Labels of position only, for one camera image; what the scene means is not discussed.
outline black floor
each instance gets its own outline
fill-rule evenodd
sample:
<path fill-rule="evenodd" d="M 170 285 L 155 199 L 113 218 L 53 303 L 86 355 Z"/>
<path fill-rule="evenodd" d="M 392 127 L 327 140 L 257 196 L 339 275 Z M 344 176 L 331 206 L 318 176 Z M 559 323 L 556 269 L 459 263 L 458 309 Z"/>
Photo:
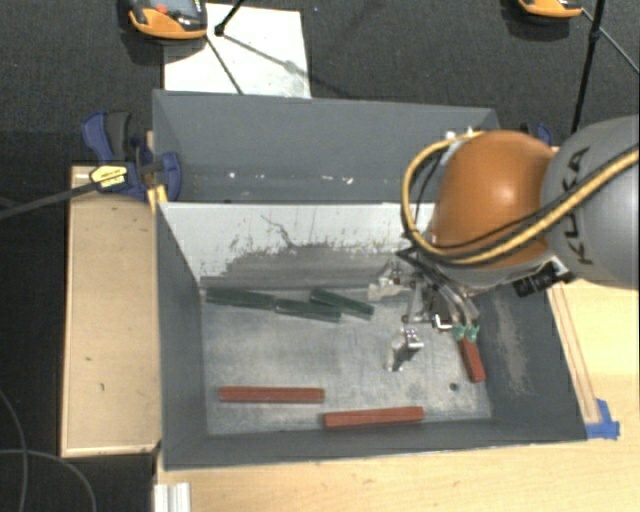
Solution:
<path fill-rule="evenodd" d="M 586 2 L 593 12 L 594 1 Z M 542 122 L 569 136 L 589 25 L 523 23 L 513 1 L 265 0 L 297 9 L 312 95 L 489 106 L 502 126 Z M 91 159 L 79 124 L 95 110 L 127 110 L 151 127 L 150 90 L 162 49 L 118 27 L 116 0 L 4 0 L 0 5 L 0 198 L 61 191 L 72 162 Z M 638 62 L 640 3 L 608 2 L 604 27 Z M 602 40 L 583 124 L 638 112 L 638 76 Z M 57 452 L 64 329 L 65 208 L 0 222 L 0 389 L 28 446 Z M 0 449 L 17 448 L 0 406 Z M 149 510 L 150 457 L 78 461 L 101 511 Z M 0 510 L 17 510 L 21 459 L 0 455 Z M 66 468 L 32 458 L 29 511 L 90 510 Z"/>

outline gray bin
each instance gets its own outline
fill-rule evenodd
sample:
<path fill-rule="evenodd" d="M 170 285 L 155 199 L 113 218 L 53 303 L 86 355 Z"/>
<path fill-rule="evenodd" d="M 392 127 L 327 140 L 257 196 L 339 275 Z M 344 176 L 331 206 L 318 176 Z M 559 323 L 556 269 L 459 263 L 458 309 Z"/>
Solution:
<path fill-rule="evenodd" d="M 270 130 L 256 129 L 266 113 Z M 443 130 L 468 125 L 497 123 L 486 109 L 154 94 L 156 151 L 178 151 L 186 171 L 181 200 L 190 201 L 163 204 L 157 215 L 166 469 L 586 438 L 543 294 L 522 299 L 502 287 L 476 299 L 487 373 L 481 384 L 465 379 L 453 339 L 428 330 L 425 348 L 403 372 L 383 369 L 403 297 L 375 304 L 370 321 L 338 324 L 203 300 L 202 278 L 283 298 L 304 300 L 313 286 L 365 298 L 403 244 L 397 201 L 406 164 Z M 298 139 L 288 138 L 291 131 Z M 252 183 L 231 181 L 251 173 L 258 176 Z M 322 178 L 338 174 L 352 183 Z M 327 397 L 321 405 L 222 404 L 222 385 L 318 386 Z M 402 405 L 422 405 L 425 420 L 321 428 L 329 410 Z"/>

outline wooden block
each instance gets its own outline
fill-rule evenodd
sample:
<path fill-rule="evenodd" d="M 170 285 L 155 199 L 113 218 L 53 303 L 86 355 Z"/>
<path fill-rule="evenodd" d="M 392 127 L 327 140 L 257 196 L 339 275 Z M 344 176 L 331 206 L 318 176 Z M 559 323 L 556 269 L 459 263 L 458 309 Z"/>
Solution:
<path fill-rule="evenodd" d="M 317 404 L 324 402 L 324 389 L 225 386 L 218 397 L 221 402 Z"/>
<path fill-rule="evenodd" d="M 464 366 L 467 369 L 469 380 L 474 383 L 485 380 L 487 377 L 484 372 L 484 366 L 482 365 L 482 359 L 480 359 L 478 345 L 470 342 L 467 337 L 464 336 L 458 342 L 458 348 L 460 349 Z"/>
<path fill-rule="evenodd" d="M 393 407 L 390 409 L 365 409 L 360 411 L 330 412 L 324 415 L 327 429 L 396 425 L 413 423 L 424 418 L 422 407 Z"/>

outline wooden panel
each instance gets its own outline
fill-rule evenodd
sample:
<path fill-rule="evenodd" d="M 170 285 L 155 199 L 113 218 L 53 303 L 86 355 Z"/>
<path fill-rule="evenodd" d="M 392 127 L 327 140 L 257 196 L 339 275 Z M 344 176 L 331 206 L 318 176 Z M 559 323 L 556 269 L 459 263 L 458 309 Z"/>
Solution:
<path fill-rule="evenodd" d="M 74 184 L 86 182 L 75 168 Z M 160 438 L 152 216 L 120 195 L 70 206 L 61 453 L 137 453 Z"/>

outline metal bracket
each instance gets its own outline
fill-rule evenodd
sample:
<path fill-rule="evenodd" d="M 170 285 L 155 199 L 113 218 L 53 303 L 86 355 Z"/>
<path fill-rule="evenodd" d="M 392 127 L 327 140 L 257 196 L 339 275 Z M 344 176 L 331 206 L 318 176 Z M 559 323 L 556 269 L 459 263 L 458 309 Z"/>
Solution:
<path fill-rule="evenodd" d="M 411 361 L 413 356 L 424 348 L 424 342 L 418 338 L 418 333 L 413 327 L 405 327 L 402 331 L 402 343 L 391 346 L 391 357 L 386 365 L 387 371 L 400 371 L 403 363 Z"/>
<path fill-rule="evenodd" d="M 191 512 L 191 484 L 156 484 L 153 486 L 154 512 Z"/>

